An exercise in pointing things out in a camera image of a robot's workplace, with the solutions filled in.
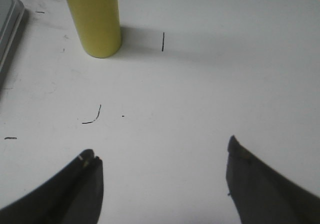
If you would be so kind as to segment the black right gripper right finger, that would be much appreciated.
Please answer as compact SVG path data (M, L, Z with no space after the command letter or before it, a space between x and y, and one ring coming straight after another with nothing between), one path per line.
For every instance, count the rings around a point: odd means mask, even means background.
M241 223L319 223L319 197L266 165L241 146L228 143L226 182Z

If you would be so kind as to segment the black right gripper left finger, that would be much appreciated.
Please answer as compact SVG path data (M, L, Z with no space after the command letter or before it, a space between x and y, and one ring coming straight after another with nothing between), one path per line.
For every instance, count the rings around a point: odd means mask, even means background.
M86 149L60 172L2 208L1 223L97 223L102 209L103 164Z

